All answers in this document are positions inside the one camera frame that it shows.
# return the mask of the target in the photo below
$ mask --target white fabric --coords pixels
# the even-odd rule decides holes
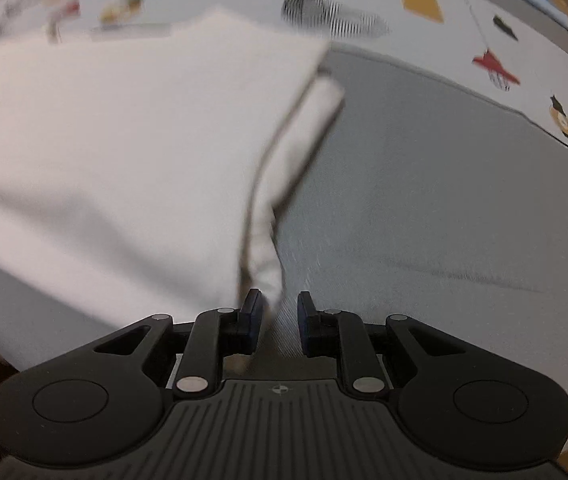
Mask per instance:
[[[120,326],[234,305],[244,252],[274,258],[248,268],[277,298],[264,233],[340,105],[327,47],[221,10],[160,38],[0,44],[0,267]]]

